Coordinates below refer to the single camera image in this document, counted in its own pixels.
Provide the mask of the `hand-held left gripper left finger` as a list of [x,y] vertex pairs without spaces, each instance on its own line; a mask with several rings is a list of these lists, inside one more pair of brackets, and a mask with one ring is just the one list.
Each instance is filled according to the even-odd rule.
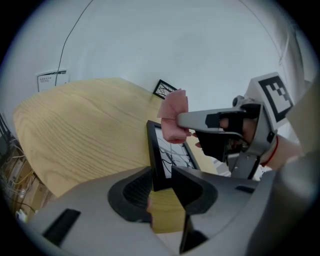
[[116,174],[116,181],[108,191],[112,209],[129,222],[151,222],[147,211],[152,190],[153,170],[150,167],[130,169]]

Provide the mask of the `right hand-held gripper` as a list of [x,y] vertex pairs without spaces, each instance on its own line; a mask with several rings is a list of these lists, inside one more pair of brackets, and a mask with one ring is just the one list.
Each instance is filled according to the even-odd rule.
[[[233,99],[231,108],[180,113],[176,121],[180,128],[195,131],[203,153],[226,163],[231,177],[252,179],[293,105],[280,75],[272,72],[252,78],[245,94]],[[256,120],[253,140],[232,148],[231,140],[243,140],[243,119]]]

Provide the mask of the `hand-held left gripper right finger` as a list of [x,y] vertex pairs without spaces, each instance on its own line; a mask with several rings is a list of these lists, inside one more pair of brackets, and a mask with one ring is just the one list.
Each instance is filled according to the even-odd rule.
[[183,166],[173,166],[171,170],[172,188],[185,211],[180,254],[208,240],[207,236],[194,227],[191,217],[206,213],[218,198],[217,189],[192,171],[192,168]]

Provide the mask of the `person's right hand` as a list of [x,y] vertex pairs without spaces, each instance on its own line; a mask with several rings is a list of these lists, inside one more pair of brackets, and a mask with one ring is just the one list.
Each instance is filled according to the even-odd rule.
[[230,146],[233,149],[235,149],[238,145],[243,143],[247,143],[250,145],[254,138],[256,127],[257,127],[257,121],[255,119],[244,118],[242,123],[243,140],[241,141],[231,140]]

